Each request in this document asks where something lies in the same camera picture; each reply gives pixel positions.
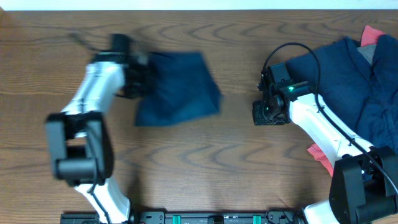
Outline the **navy blue shorts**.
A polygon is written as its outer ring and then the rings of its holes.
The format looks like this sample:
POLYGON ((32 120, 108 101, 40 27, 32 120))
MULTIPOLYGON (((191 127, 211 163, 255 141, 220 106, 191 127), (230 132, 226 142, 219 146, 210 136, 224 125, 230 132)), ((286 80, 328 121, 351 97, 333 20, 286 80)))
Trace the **navy blue shorts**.
POLYGON ((154 90, 136 111, 136 126, 171 126, 220 112, 221 92, 200 52, 164 52, 152 56, 154 90))

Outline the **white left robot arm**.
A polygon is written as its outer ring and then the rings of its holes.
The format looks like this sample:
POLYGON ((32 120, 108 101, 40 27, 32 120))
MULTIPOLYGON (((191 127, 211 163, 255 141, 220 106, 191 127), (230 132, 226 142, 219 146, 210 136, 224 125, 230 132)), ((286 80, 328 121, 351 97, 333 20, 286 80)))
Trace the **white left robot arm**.
POLYGON ((131 217, 131 203, 113 177, 114 154, 104 118, 115 97, 146 95, 154 75, 145 53, 100 52, 86 66, 74 97, 45 122, 53 175, 91 203, 98 223, 128 223, 131 217))

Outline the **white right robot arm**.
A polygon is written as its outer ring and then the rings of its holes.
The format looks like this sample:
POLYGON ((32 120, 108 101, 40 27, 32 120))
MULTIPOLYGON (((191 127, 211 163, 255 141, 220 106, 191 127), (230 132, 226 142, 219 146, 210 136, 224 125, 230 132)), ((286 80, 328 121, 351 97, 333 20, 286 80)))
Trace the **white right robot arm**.
POLYGON ((315 96, 307 82, 258 84, 252 104, 256 125, 300 126, 333 168, 329 198, 306 206, 296 223, 372 223, 397 213, 397 154, 352 132, 315 96))

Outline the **navy blue garment pile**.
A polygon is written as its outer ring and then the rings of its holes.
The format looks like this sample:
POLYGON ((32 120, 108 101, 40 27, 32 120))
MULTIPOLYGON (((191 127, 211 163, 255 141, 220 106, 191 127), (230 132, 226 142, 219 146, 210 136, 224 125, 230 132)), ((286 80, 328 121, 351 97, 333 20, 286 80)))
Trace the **navy blue garment pile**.
POLYGON ((351 130, 376 147, 397 149, 397 39, 382 35, 370 65, 345 37, 286 62, 296 82, 319 84, 326 105, 351 130))

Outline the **grey garment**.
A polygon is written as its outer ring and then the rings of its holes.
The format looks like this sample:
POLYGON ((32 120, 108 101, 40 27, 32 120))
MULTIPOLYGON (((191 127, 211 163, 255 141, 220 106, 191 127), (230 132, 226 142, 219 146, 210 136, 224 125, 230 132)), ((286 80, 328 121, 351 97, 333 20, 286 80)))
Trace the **grey garment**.
POLYGON ((376 50, 376 44, 366 45, 363 47, 358 47, 358 52, 366 59, 366 61, 372 65, 373 64, 373 57, 376 50))

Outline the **red garment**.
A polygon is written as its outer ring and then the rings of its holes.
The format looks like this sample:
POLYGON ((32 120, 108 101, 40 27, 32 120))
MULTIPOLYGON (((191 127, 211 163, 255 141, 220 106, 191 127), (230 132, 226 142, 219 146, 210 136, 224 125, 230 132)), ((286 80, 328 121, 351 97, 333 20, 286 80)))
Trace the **red garment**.
MULTIPOLYGON (((361 43, 359 47, 363 47, 366 45, 376 44, 380 36, 384 35, 383 31, 377 30, 372 28, 371 26, 365 26, 362 36, 361 36, 361 43)), ((323 167, 329 172, 330 176, 333 176, 333 168, 328 160, 327 156, 324 152, 320 149, 317 144, 312 144, 307 151, 313 156, 313 158, 320 162, 323 167)))

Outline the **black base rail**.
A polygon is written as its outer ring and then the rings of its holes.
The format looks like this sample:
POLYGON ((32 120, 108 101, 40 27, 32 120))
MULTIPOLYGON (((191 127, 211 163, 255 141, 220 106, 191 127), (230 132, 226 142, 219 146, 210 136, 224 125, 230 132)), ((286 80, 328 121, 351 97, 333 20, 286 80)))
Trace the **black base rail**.
POLYGON ((130 211, 127 224, 308 224, 301 210, 271 208, 267 211, 168 212, 130 211))

